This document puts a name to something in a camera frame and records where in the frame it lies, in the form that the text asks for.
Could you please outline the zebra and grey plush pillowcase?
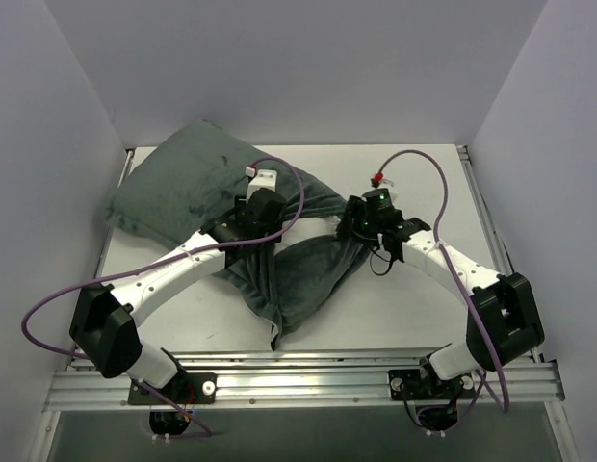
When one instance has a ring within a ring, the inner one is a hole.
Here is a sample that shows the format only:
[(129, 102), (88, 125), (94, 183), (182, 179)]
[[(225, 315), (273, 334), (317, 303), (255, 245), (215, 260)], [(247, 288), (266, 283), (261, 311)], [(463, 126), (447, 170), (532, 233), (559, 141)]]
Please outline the zebra and grey plush pillowcase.
[[(167, 249), (184, 243), (245, 192), (245, 169), (253, 162), (277, 172), (276, 190), (286, 200), (284, 220), (299, 223), (340, 218), (346, 200), (310, 173), (267, 162), (264, 152), (204, 121), (185, 126), (159, 145), (129, 175), (111, 210), (111, 224)], [(365, 263), (369, 250), (334, 231), (280, 244), (219, 272), (241, 293), (247, 307), (272, 327), (271, 347), (295, 332)]]

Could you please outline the white pillow insert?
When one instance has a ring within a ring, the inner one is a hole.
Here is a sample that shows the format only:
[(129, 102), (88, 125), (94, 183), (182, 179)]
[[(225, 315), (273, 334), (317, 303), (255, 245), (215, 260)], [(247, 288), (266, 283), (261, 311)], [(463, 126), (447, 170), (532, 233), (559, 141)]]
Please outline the white pillow insert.
[(340, 219), (336, 216), (323, 218), (323, 221), (331, 228), (336, 228), (340, 223)]

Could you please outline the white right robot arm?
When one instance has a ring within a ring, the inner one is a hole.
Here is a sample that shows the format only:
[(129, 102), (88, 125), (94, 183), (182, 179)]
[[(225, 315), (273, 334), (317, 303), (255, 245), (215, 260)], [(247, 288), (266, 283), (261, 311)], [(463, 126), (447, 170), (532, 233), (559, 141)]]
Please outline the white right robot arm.
[(436, 238), (419, 218), (405, 218), (387, 189), (351, 196), (337, 235), (371, 250), (384, 249), (389, 263), (421, 270), (467, 306), (465, 338), (427, 356), (418, 385), (442, 396), (456, 379), (481, 368), (494, 372), (545, 340), (530, 281), (504, 275), (473, 261)]

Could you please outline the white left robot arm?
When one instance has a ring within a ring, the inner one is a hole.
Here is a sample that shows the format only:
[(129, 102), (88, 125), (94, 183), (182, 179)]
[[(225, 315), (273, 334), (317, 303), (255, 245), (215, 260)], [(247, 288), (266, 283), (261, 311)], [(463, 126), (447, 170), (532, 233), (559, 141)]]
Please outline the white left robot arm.
[(190, 388), (187, 372), (167, 351), (141, 340), (138, 328), (164, 303), (198, 280), (253, 255), (260, 244), (221, 248), (265, 238), (279, 231), (286, 200), (260, 189), (166, 255), (178, 260), (121, 284), (95, 283), (81, 290), (69, 334), (105, 378), (127, 374), (149, 385), (162, 403), (184, 398)]

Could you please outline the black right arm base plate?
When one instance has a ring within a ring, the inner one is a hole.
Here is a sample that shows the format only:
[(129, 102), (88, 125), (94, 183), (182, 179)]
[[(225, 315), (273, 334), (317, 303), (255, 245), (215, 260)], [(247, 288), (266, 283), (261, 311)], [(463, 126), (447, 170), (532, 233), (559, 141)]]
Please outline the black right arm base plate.
[(392, 400), (449, 401), (453, 398), (469, 399), (476, 394), (474, 380), (468, 375), (452, 380), (440, 380), (422, 368), (389, 370), (387, 372)]

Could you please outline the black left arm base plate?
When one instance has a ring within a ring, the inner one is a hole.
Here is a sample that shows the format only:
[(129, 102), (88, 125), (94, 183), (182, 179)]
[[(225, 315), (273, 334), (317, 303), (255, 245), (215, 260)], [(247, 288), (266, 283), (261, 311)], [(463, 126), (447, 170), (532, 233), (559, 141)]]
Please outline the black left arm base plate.
[[(216, 400), (218, 376), (212, 372), (180, 373), (157, 392), (179, 405), (213, 404)], [(132, 380), (127, 402), (129, 405), (157, 405), (164, 402), (148, 389)]]

